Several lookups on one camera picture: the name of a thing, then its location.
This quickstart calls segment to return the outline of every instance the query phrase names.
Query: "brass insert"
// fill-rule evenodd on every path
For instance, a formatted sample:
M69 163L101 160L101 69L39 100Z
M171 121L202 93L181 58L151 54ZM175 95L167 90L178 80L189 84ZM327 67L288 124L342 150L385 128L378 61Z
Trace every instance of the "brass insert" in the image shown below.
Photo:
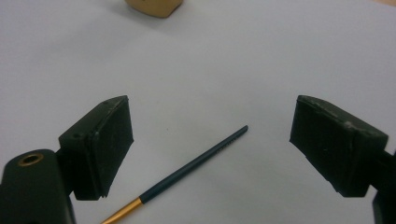
M19 166L30 166L36 164L44 159L44 155L41 153L29 154L18 161Z

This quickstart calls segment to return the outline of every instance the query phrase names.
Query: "beige object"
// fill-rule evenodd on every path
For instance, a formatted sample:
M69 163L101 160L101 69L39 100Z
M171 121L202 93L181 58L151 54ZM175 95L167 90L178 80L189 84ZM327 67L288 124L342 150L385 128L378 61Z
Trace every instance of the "beige object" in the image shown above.
M134 9L153 17L166 18L183 0L125 0Z
M396 0L375 0L375 1L396 7Z

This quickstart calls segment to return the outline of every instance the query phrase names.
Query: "white surface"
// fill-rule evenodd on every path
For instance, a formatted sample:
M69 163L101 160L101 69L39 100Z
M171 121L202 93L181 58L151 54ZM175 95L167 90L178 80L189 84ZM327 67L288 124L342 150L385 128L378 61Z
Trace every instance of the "white surface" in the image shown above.
M121 223L373 223L289 143L295 100L327 100L396 147L396 8L363 0L185 0L168 19L122 0L0 3L4 165L57 150L94 106L126 94L134 139L99 223L245 124L249 131Z

